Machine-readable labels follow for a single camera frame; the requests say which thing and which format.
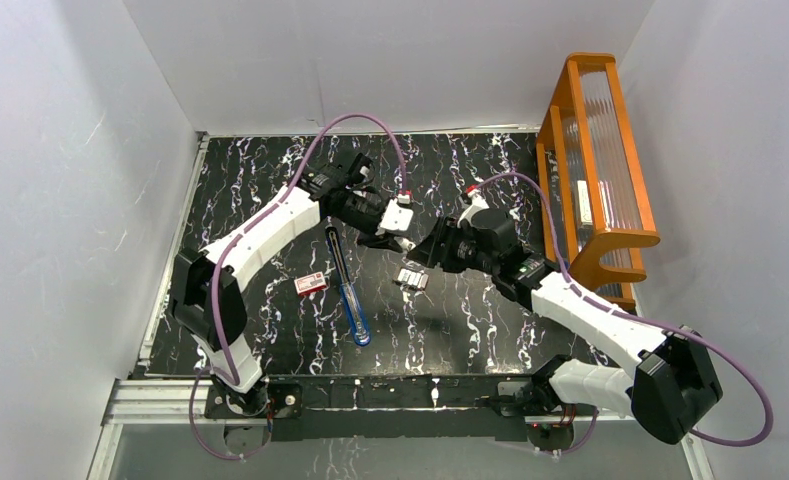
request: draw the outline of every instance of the marble pattern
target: marble pattern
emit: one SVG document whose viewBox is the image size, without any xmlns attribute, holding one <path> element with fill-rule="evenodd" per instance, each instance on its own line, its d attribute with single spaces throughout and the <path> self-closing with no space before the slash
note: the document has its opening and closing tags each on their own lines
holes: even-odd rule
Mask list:
<svg viewBox="0 0 789 480">
<path fill-rule="evenodd" d="M 435 218 L 458 212 L 456 196 L 469 185 L 509 170 L 535 176 L 534 134 L 425 134 L 399 136 L 408 164 L 419 241 Z M 311 137 L 211 139 L 182 242 L 202 248 L 256 212 L 294 173 Z M 377 161 L 374 184 L 383 196 L 399 185 L 387 137 L 329 137 L 314 158 L 352 148 Z M 543 250 L 537 195 L 527 185 L 501 181 L 485 192 L 490 205 L 510 209 L 521 238 Z M 334 265 L 323 229 L 339 227 L 359 301 L 372 332 L 364 348 L 352 341 L 337 289 L 298 297 L 293 279 Z M 425 292 L 393 283 L 402 255 L 355 245 L 358 233 L 324 221 L 289 244 L 254 278 L 245 293 L 245 335 L 270 374 L 484 374 L 536 370 L 558 353 L 604 362 L 564 327 L 502 298 L 479 272 L 430 270 Z M 190 336 L 163 315 L 148 375 L 189 376 L 204 359 Z"/>
</svg>

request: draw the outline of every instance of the wall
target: wall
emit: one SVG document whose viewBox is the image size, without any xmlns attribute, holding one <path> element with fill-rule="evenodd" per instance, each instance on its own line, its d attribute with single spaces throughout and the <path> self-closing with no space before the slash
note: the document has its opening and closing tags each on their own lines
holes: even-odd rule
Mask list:
<svg viewBox="0 0 789 480">
<path fill-rule="evenodd" d="M 0 478 L 84 478 L 196 137 L 119 0 L 0 1 Z"/>
<path fill-rule="evenodd" d="M 653 3 L 124 1 L 194 128 L 212 134 L 316 133 L 352 111 L 396 130 L 538 124 L 565 57 L 621 57 Z"/>
<path fill-rule="evenodd" d="M 789 2 L 659 0 L 620 73 L 662 234 L 641 306 L 720 342 L 769 390 L 772 436 L 707 446 L 717 478 L 789 479 Z M 758 432 L 755 395 L 719 373 L 702 429 Z"/>
</svg>

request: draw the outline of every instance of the cable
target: cable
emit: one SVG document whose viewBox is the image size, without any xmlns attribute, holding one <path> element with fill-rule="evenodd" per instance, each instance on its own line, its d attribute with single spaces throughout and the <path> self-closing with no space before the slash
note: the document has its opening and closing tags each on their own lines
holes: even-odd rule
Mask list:
<svg viewBox="0 0 789 480">
<path fill-rule="evenodd" d="M 191 388 L 191 398 L 188 400 L 188 423 L 191 425 L 191 432 L 194 433 L 194 438 L 197 439 L 197 443 L 203 447 L 203 450 L 207 451 L 208 453 L 212 454 L 213 456 L 221 459 L 221 460 L 244 460 L 246 458 L 252 457 L 253 455 L 262 451 L 266 446 L 270 445 L 270 437 L 273 435 L 273 413 L 268 413 L 268 420 L 267 420 L 267 440 L 265 440 L 264 444 L 254 448 L 253 450 L 242 453 L 240 455 L 227 455 L 225 453 L 218 452 L 217 450 L 211 448 L 200 434 L 200 430 L 197 428 L 197 422 L 194 421 L 194 398 L 197 395 L 197 387 L 200 385 L 200 379 L 203 376 L 203 372 L 205 372 L 205 368 L 201 368 L 197 371 L 197 378 L 194 379 L 194 387 Z"/>
<path fill-rule="evenodd" d="M 388 138 L 391 140 L 391 143 L 394 144 L 394 151 L 397 153 L 397 160 L 400 163 L 400 193 L 407 195 L 409 193 L 406 177 L 408 172 L 406 171 L 406 159 L 403 158 L 403 151 L 400 149 L 400 144 L 397 143 L 397 137 L 391 132 L 391 129 L 388 128 L 388 125 L 382 122 L 382 120 L 374 117 L 373 115 L 368 115 L 366 113 L 348 113 L 345 115 L 341 115 L 336 117 L 331 122 L 329 122 L 323 130 L 318 133 L 312 143 L 309 145 L 309 148 L 306 149 L 306 153 L 303 154 L 303 159 L 300 161 L 300 165 L 297 166 L 297 171 L 294 172 L 294 176 L 291 178 L 291 181 L 288 183 L 288 187 L 285 189 L 285 193 L 282 194 L 279 199 L 271 204 L 270 207 L 265 209 L 261 212 L 261 215 L 256 215 L 253 218 L 253 221 L 250 222 L 249 225 L 244 227 L 243 233 L 240 233 L 229 242 L 223 252 L 220 254 L 220 257 L 217 260 L 217 263 L 214 266 L 214 272 L 212 272 L 211 276 L 211 307 L 212 312 L 214 313 L 214 327 L 217 330 L 217 339 L 220 342 L 220 348 L 223 350 L 224 355 L 226 356 L 226 363 L 229 365 L 229 372 L 225 372 L 222 369 L 212 367 L 213 371 L 217 372 L 221 377 L 224 379 L 230 378 L 232 380 L 232 385 L 238 385 L 241 382 L 240 377 L 238 376 L 238 368 L 235 365 L 235 359 L 232 358 L 232 352 L 229 350 L 229 342 L 226 340 L 226 332 L 223 331 L 223 319 L 220 316 L 220 299 L 218 298 L 218 284 L 220 283 L 220 271 L 223 269 L 223 264 L 226 262 L 226 257 L 229 256 L 229 252 L 238 245 L 238 242 L 244 236 L 245 233 L 249 232 L 253 229 L 256 225 L 258 225 L 262 220 L 265 219 L 268 215 L 270 215 L 274 210 L 276 210 L 282 202 L 288 198 L 288 195 L 291 194 L 291 191 L 294 190 L 294 187 L 300 181 L 300 177 L 303 175 L 303 170 L 306 168 L 306 164 L 309 163 L 309 159 L 312 156 L 312 152 L 314 151 L 315 147 L 317 147 L 320 140 L 326 135 L 332 127 L 335 125 L 347 120 L 349 118 L 364 118 L 370 120 L 371 122 L 379 125 L 382 130 L 388 135 Z"/>
<path fill-rule="evenodd" d="M 739 372 L 744 377 L 745 380 L 747 380 L 750 386 L 753 387 L 753 390 L 756 391 L 756 394 L 759 396 L 759 400 L 762 401 L 762 408 L 765 411 L 765 424 L 762 426 L 762 430 L 758 434 L 754 435 L 753 437 L 744 440 L 729 440 L 725 438 L 718 438 L 711 435 L 707 435 L 697 430 L 692 430 L 691 431 L 692 434 L 708 442 L 712 442 L 718 445 L 723 445 L 726 447 L 749 447 L 752 445 L 756 445 L 762 442 L 763 440 L 765 440 L 766 438 L 768 438 L 768 435 L 771 434 L 771 429 L 774 428 L 774 410 L 771 408 L 771 399 L 768 398 L 768 394 L 765 392 L 765 389 L 762 388 L 762 385 L 759 384 L 759 380 L 757 380 L 756 377 L 753 376 L 753 374 L 747 370 L 747 367 L 745 367 L 741 362 L 733 358 L 729 353 L 725 352 L 723 348 L 710 342 L 709 340 L 706 340 L 700 335 L 695 335 L 693 333 L 680 330 L 677 327 L 674 327 L 664 322 L 660 322 L 658 320 L 642 318 L 636 315 L 632 315 L 630 313 L 626 313 L 621 310 L 613 310 L 611 306 L 604 305 L 598 302 L 597 300 L 586 296 L 582 292 L 582 290 L 580 290 L 580 288 L 577 286 L 576 282 L 574 282 L 574 280 L 571 278 L 571 275 L 568 273 L 568 268 L 562 259 L 561 252 L 559 252 L 559 241 L 556 237 L 556 224 L 553 222 L 553 213 L 550 211 L 550 203 L 547 200 L 547 196 L 544 194 L 544 192 L 541 190 L 538 184 L 535 183 L 535 181 L 533 181 L 533 179 L 527 177 L 526 175 L 520 174 L 518 172 L 506 172 L 506 173 L 500 173 L 494 175 L 493 177 L 477 185 L 476 188 L 482 188 L 483 186 L 488 185 L 489 183 L 492 183 L 503 177 L 515 177 L 525 181 L 532 188 L 535 189 L 535 191 L 538 193 L 538 196 L 541 198 L 541 203 L 544 206 L 544 211 L 547 212 L 547 220 L 550 223 L 550 237 L 553 240 L 553 253 L 556 255 L 556 263 L 559 264 L 559 269 L 562 271 L 562 277 L 564 277 L 565 281 L 568 282 L 568 286 L 571 291 L 573 291 L 577 296 L 582 298 L 589 305 L 592 305 L 604 312 L 611 313 L 612 315 L 618 318 L 629 320 L 631 322 L 641 323 L 644 325 L 649 325 L 651 327 L 656 327 L 668 332 L 675 333 L 677 335 L 681 335 L 699 345 L 702 345 L 703 347 L 706 347 L 709 350 L 712 350 L 713 352 L 717 353 L 718 356 L 721 357 L 725 362 L 732 365 L 732 367 L 735 368 L 736 371 Z M 591 428 L 592 430 L 594 429 L 594 418 L 592 418 L 592 428 Z"/>
</svg>

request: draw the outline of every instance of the orange wooden frame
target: orange wooden frame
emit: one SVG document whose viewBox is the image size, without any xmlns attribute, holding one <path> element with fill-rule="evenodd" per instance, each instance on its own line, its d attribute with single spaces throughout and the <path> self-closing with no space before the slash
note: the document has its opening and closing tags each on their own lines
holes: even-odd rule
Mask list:
<svg viewBox="0 0 789 480">
<path fill-rule="evenodd" d="M 597 162 L 592 147 L 591 133 L 585 111 L 580 71 L 605 71 L 609 83 L 609 91 L 617 117 L 620 142 L 627 159 L 630 180 L 633 186 L 635 201 L 638 205 L 640 229 L 610 228 L 600 197 Z M 574 205 L 571 192 L 571 180 L 568 173 L 568 159 L 565 151 L 565 139 L 562 133 L 562 118 L 574 116 L 577 123 L 579 149 L 591 203 L 593 234 L 589 241 L 579 249 L 577 231 L 574 220 Z M 552 152 L 557 162 L 559 176 L 559 192 L 561 199 L 562 218 L 557 218 L 556 228 L 565 232 L 566 245 L 560 245 L 571 263 L 571 275 L 588 289 L 596 290 L 603 285 L 618 283 L 621 285 L 621 297 L 607 297 L 622 307 L 635 307 L 630 283 L 640 282 L 647 277 L 641 259 L 640 248 L 651 247 L 659 243 L 659 234 L 653 222 L 653 213 L 647 198 L 647 188 L 638 162 L 638 153 L 633 139 L 629 115 L 627 114 L 624 96 L 621 91 L 615 57 L 609 54 L 574 53 L 568 56 L 565 66 L 556 84 L 556 90 L 550 101 L 550 107 L 541 124 L 541 131 L 535 143 L 538 161 L 538 176 L 541 188 L 548 199 L 551 198 L 550 178 L 548 176 L 547 153 Z M 546 212 L 542 212 L 544 230 L 548 232 L 550 225 Z M 549 234 L 545 235 L 547 256 L 555 260 L 553 242 Z M 603 255 L 618 249 L 628 249 L 630 265 L 615 267 L 601 263 Z"/>
</svg>

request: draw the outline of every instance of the red and white box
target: red and white box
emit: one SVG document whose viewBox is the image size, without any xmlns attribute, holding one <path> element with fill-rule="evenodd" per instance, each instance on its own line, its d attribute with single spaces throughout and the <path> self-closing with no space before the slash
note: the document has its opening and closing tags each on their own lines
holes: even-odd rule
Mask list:
<svg viewBox="0 0 789 480">
<path fill-rule="evenodd" d="M 297 287 L 297 295 L 308 295 L 326 288 L 326 277 L 323 272 L 316 272 L 294 279 L 294 286 Z"/>
</svg>

